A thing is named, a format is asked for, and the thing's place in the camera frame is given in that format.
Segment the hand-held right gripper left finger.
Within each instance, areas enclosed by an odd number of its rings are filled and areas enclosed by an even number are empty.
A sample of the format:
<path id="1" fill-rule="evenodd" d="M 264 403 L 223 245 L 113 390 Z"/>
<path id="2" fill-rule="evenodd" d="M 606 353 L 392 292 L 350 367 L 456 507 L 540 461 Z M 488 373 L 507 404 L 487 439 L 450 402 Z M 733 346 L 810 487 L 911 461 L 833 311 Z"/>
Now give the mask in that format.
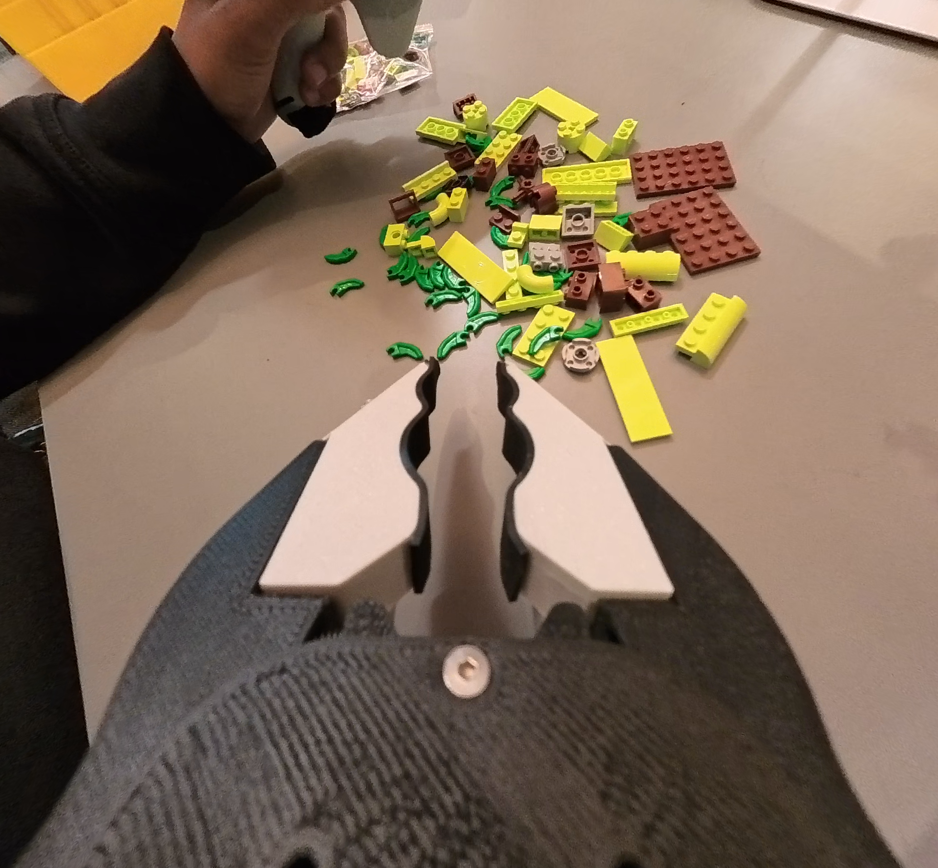
<path id="1" fill-rule="evenodd" d="M 335 428 L 273 549 L 260 589 L 338 604 L 396 604 L 430 567 L 427 487 L 438 360 L 426 360 Z"/>

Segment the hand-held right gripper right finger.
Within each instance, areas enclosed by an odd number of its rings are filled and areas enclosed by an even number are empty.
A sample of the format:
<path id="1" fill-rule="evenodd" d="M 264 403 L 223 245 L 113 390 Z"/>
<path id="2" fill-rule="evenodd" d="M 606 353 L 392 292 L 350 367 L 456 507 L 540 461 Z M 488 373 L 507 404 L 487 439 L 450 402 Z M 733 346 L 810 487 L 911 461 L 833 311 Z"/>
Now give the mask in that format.
<path id="1" fill-rule="evenodd" d="M 496 379 L 515 471 L 500 544 L 509 600 L 549 611 L 670 599 L 674 586 L 601 435 L 503 360 Z"/>

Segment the small bag of pieces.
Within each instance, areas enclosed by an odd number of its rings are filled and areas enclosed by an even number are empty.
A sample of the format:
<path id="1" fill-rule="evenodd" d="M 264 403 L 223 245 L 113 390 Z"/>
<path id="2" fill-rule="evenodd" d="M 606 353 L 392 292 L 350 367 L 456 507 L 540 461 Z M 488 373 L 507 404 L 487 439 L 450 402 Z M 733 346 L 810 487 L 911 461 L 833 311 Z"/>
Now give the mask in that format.
<path id="1" fill-rule="evenodd" d="M 350 42 L 343 68 L 343 86 L 336 100 L 337 112 L 367 105 L 431 77 L 429 49 L 433 34 L 431 24 L 418 25 L 405 54 L 392 58 L 376 52 L 366 38 Z"/>

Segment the pile of toy bricks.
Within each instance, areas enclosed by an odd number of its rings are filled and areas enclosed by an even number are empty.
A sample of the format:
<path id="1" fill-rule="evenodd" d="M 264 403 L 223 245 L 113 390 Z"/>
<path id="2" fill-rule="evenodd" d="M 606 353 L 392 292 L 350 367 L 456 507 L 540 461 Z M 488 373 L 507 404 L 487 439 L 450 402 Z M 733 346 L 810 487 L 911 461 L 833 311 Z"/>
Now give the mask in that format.
<path id="1" fill-rule="evenodd" d="M 599 364 L 595 341 L 605 314 L 624 310 L 615 335 L 672 326 L 655 284 L 673 283 L 681 258 L 666 245 L 639 251 L 621 209 L 633 187 L 627 154 L 597 132 L 597 112 L 545 87 L 491 116 L 475 93 L 450 116 L 429 115 L 416 138 L 442 162 L 409 180 L 378 233 L 386 278 L 423 292 L 438 310 L 462 302 L 463 326 L 433 350 L 442 362 L 491 325 L 503 325 L 499 359 L 541 378 L 559 353 L 569 372 Z"/>

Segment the large brown studded plate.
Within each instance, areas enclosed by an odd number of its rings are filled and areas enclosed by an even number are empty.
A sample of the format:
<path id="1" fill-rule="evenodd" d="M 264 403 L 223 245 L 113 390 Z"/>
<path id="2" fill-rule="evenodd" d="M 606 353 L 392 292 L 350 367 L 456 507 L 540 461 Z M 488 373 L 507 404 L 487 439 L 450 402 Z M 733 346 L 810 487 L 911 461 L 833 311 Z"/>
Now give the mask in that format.
<path id="1" fill-rule="evenodd" d="M 636 199 L 686 194 L 702 187 L 735 185 L 736 176 L 720 140 L 639 151 L 629 157 Z"/>
<path id="2" fill-rule="evenodd" d="M 757 258 L 761 249 L 712 187 L 654 201 L 627 220 L 639 251 L 669 244 L 689 275 Z"/>

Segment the person's left forearm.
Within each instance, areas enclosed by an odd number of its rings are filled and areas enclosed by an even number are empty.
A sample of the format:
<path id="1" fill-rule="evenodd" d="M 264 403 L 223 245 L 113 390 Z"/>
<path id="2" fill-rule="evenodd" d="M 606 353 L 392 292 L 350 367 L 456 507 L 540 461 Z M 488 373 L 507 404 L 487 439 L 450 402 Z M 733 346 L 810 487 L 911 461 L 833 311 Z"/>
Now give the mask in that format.
<path id="1" fill-rule="evenodd" d="M 150 298 L 217 213 L 274 170 L 163 29 L 88 100 L 1 109 L 1 393 L 50 375 Z"/>

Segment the person's left hand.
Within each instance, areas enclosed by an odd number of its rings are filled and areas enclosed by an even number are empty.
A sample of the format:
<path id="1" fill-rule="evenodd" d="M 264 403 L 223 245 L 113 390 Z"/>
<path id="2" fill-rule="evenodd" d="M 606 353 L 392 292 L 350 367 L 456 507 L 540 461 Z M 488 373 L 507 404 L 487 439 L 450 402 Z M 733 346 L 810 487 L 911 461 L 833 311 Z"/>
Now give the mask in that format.
<path id="1" fill-rule="evenodd" d="M 270 89 L 280 43 L 308 14 L 324 14 L 324 30 L 299 65 L 300 97 L 316 107 L 339 96 L 346 1 L 185 0 L 172 41 L 210 104 L 254 143 L 277 115 Z"/>

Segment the lime flat tile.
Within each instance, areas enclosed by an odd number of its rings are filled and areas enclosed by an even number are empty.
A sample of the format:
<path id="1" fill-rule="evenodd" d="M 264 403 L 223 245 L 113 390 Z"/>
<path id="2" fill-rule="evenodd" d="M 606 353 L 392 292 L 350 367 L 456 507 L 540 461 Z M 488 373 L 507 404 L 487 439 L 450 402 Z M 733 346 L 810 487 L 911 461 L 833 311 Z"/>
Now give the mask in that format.
<path id="1" fill-rule="evenodd" d="M 616 405 L 633 443 L 673 434 L 635 339 L 613 337 L 597 342 L 599 357 Z"/>

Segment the lime rounded long brick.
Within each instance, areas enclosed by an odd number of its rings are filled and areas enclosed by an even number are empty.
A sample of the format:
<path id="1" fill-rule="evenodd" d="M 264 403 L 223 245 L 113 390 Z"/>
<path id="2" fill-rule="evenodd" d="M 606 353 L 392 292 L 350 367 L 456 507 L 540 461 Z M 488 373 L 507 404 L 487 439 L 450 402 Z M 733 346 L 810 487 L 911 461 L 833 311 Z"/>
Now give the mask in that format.
<path id="1" fill-rule="evenodd" d="M 711 293 L 675 342 L 677 352 L 698 367 L 710 369 L 746 312 L 744 299 Z"/>

